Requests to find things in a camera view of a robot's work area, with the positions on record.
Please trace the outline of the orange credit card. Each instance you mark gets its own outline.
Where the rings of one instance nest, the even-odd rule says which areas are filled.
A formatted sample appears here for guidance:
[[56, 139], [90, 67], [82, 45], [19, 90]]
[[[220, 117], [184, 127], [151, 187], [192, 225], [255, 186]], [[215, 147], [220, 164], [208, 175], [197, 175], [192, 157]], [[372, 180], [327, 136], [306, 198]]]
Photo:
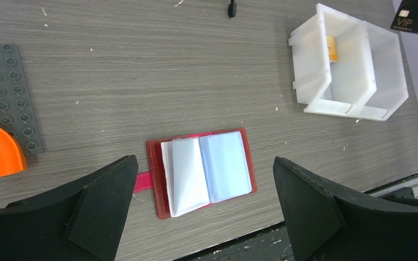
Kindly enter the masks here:
[[328, 56], [330, 62], [337, 62], [339, 55], [337, 52], [336, 39], [333, 36], [327, 35]]

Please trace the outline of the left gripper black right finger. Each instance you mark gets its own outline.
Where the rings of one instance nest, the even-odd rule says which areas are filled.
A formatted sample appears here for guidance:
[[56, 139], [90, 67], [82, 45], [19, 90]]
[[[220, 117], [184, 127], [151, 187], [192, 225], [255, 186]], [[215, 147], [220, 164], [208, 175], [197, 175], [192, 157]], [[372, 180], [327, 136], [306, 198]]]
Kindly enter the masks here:
[[364, 194], [281, 157], [273, 174], [296, 260], [418, 260], [418, 199]]

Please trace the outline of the red card holder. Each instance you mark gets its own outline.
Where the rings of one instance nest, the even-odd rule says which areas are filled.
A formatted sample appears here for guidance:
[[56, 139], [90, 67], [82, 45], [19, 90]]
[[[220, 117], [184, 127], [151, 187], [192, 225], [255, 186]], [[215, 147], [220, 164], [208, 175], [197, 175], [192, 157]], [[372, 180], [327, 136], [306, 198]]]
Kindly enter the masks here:
[[245, 128], [146, 142], [149, 172], [134, 192], [152, 189], [160, 219], [257, 192]]

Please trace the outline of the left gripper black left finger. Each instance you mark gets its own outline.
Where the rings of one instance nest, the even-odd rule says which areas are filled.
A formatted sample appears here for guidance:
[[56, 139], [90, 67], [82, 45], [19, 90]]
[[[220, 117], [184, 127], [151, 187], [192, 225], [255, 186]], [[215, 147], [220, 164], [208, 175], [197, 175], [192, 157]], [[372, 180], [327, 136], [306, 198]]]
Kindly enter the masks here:
[[0, 260], [114, 260], [137, 174], [124, 156], [0, 208]]

